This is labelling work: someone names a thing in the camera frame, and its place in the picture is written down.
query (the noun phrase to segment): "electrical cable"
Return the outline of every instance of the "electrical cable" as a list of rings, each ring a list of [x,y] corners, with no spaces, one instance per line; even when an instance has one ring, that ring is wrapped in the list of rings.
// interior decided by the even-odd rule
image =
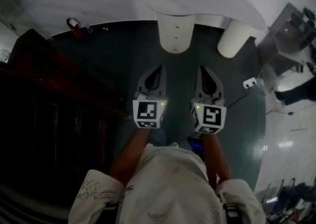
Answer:
[[[258,88],[258,86],[255,84],[255,87],[257,88],[258,91],[261,92],[262,95],[266,95],[261,89]]]
[[[235,102],[231,103],[229,106],[227,106],[227,109],[231,108],[233,105],[237,104],[239,101],[241,101],[241,100],[243,100],[244,98],[246,98],[246,97],[249,96],[249,94],[250,94],[250,88],[249,88],[248,85],[247,85],[247,87],[248,87],[248,89],[249,89],[248,93],[247,93],[246,95],[244,95],[244,96],[238,98]]]
[[[294,113],[297,113],[297,112],[299,112],[299,111],[305,110],[305,109],[307,109],[307,108],[309,108],[309,107],[311,107],[311,106],[314,106],[314,105],[316,105],[316,102],[314,102],[313,104],[310,104],[310,105],[308,105],[308,106],[306,106],[306,107],[303,107],[303,108],[301,108],[301,109],[299,109],[299,110],[297,110],[297,111],[290,111],[290,112],[281,112],[281,111],[270,110],[270,111],[268,111],[268,112],[266,113],[266,115],[268,115],[268,114],[274,112],[274,113],[287,114],[287,115],[289,115],[289,116],[292,116]]]
[[[259,79],[260,75],[262,74],[262,72],[263,72],[263,67],[261,67],[260,73],[258,74],[258,77],[256,78],[256,81]]]
[[[257,93],[257,94],[259,94],[259,95],[264,95],[264,94],[262,94],[262,93],[260,93],[260,92],[258,92],[258,91],[256,91],[256,90],[254,90],[254,89],[251,89],[253,92],[255,92],[255,93]]]

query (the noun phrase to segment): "red object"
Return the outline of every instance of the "red object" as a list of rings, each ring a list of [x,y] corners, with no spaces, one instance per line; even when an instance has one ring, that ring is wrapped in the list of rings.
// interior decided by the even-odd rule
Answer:
[[[291,132],[305,131],[307,128],[292,129]]]
[[[74,20],[73,18],[68,18],[67,25],[73,31],[77,38],[81,39],[83,37],[83,33],[80,30],[78,22],[76,20]]]

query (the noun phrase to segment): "dark green floor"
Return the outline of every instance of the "dark green floor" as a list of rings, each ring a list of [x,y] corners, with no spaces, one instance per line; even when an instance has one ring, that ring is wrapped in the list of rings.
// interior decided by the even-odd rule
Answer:
[[[233,59],[224,59],[216,45],[222,33],[196,27],[190,48],[182,54],[170,54],[159,44],[156,24],[140,23],[99,29],[82,41],[72,33],[57,36],[52,44],[110,89],[132,100],[140,76],[163,64],[167,71],[169,103],[162,123],[168,142],[180,142],[194,133],[189,103],[194,97],[197,68],[206,66],[222,81],[226,106],[245,95],[242,82],[257,77],[260,64],[254,41],[248,41]],[[246,180],[254,188],[261,165],[258,149],[265,133],[265,99],[251,91],[227,111],[225,128],[218,134],[233,176]],[[113,137],[113,156],[123,147],[135,125],[118,122]],[[188,147],[184,141],[182,147]]]

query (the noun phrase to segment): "person's leg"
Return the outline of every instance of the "person's leg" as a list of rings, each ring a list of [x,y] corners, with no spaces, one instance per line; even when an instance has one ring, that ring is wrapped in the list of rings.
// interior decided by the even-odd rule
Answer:
[[[278,102],[284,102],[284,101],[283,101],[284,98],[283,98],[281,92],[276,91],[274,88],[272,88],[272,89],[270,90],[270,93],[271,93],[271,95],[273,96],[273,98],[274,98],[276,101],[278,101]]]
[[[308,81],[306,97],[310,101],[316,101],[316,77],[313,77]]]
[[[276,97],[280,101],[284,101],[285,105],[290,105],[296,103],[300,100],[307,99],[306,90],[307,90],[308,82],[299,85],[296,88],[288,91],[276,91]]]

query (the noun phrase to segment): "white countertop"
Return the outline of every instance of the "white countertop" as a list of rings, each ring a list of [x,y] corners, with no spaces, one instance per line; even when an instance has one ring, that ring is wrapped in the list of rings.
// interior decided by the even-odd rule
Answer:
[[[187,16],[220,15],[264,30],[266,22],[261,13],[246,0],[149,0],[148,6],[162,14]]]

